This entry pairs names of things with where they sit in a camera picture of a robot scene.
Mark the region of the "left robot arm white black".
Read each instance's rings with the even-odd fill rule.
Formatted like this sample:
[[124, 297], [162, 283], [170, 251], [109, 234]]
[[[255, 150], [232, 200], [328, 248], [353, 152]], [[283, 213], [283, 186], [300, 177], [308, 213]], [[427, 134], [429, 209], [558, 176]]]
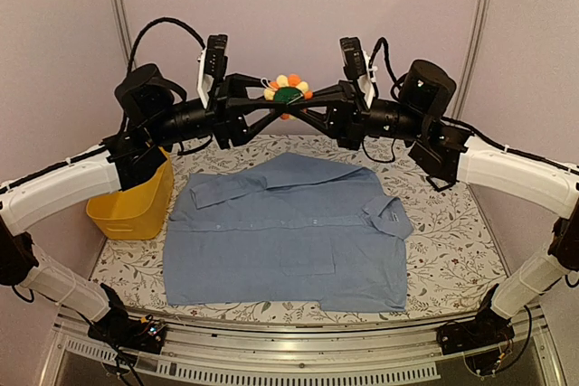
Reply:
[[201, 71], [197, 99], [163, 77], [153, 63], [129, 72], [115, 96], [127, 126], [67, 160], [1, 186], [1, 284], [26, 288], [75, 310], [89, 336], [111, 345], [159, 352], [155, 321], [129, 317], [114, 289], [80, 277], [34, 245], [29, 228], [79, 202], [148, 182], [173, 145], [214, 137], [221, 147], [244, 145], [281, 116], [289, 103], [250, 99], [260, 80], [223, 68]]

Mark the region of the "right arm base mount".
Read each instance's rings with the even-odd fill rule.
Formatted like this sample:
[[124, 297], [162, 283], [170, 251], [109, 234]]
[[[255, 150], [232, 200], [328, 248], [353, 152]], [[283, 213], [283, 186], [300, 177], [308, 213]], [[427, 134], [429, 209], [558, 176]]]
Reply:
[[468, 321], [450, 320], [436, 330], [436, 341], [444, 355], [474, 351], [465, 363], [478, 376], [498, 370], [514, 337], [510, 321], [489, 309], [479, 311]]

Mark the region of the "light blue shirt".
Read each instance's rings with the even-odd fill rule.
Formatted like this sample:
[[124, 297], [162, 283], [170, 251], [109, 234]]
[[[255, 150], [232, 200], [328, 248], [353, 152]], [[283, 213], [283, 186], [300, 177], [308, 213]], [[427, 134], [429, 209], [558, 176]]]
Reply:
[[192, 174], [168, 221], [166, 298], [402, 312], [412, 232], [401, 201], [363, 166], [285, 153], [235, 174]]

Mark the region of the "yellow orange plush flower brooch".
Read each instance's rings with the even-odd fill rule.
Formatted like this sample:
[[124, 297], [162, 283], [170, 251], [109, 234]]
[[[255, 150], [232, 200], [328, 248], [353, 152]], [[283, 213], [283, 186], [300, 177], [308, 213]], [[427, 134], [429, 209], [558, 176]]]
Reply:
[[279, 75], [275, 80], [261, 78], [263, 97], [268, 101], [293, 103], [313, 98], [309, 84], [298, 74]]

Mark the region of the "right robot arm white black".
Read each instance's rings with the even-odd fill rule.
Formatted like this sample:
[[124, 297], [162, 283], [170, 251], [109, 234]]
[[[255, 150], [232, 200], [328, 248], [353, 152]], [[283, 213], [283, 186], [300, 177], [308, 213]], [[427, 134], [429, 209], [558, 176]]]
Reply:
[[393, 101], [365, 102], [360, 86], [341, 81], [288, 105], [289, 113], [342, 147], [366, 137], [403, 140], [427, 174], [448, 185], [480, 185], [538, 204], [557, 216], [553, 239], [483, 298], [475, 317], [437, 331], [443, 346], [486, 346], [513, 337], [511, 318], [533, 298], [578, 269], [578, 171], [507, 146], [446, 118], [456, 84], [437, 65], [416, 60], [393, 86]]

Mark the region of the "black display box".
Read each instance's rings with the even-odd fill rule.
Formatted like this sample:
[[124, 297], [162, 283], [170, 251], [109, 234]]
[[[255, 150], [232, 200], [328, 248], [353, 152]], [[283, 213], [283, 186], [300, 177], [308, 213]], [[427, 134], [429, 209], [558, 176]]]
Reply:
[[455, 182], [448, 182], [444, 181], [440, 178], [436, 178], [434, 176], [428, 175], [426, 177], [426, 182], [433, 188], [433, 190], [437, 193], [444, 192], [446, 190], [451, 189]]

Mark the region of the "yellow plastic basket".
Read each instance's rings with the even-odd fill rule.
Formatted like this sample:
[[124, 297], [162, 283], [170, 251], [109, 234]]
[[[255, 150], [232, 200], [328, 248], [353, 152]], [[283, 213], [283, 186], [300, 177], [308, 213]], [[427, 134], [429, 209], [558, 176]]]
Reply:
[[139, 186], [91, 198], [86, 213], [110, 240], [151, 240], [162, 230], [174, 187], [168, 152], [155, 175]]

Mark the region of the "right aluminium frame post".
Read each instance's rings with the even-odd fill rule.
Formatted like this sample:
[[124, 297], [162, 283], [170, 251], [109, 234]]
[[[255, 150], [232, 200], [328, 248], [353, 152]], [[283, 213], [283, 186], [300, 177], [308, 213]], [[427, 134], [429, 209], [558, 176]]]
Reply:
[[453, 118], [461, 118], [466, 107], [470, 85], [474, 77], [479, 49], [482, 43], [485, 25], [489, 14], [491, 0], [477, 0], [475, 14], [470, 30], [468, 50], [460, 74], [460, 82], [456, 91], [456, 99], [451, 111]]

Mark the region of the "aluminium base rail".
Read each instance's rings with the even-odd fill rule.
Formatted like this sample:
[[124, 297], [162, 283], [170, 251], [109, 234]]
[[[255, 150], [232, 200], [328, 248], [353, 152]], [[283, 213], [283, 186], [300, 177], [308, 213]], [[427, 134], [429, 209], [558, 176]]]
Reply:
[[538, 304], [512, 321], [514, 339], [465, 353], [442, 351], [437, 331], [461, 315], [366, 323], [245, 323], [167, 314], [158, 354], [132, 366], [71, 310], [51, 331], [42, 385], [567, 385]]

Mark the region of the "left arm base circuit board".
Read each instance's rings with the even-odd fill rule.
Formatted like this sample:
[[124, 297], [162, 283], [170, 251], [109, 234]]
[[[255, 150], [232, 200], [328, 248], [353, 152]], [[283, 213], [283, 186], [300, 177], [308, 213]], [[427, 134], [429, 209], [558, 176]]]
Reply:
[[146, 317], [145, 320], [123, 316], [103, 317], [89, 327], [88, 336], [111, 348], [161, 354], [166, 340], [166, 324]]

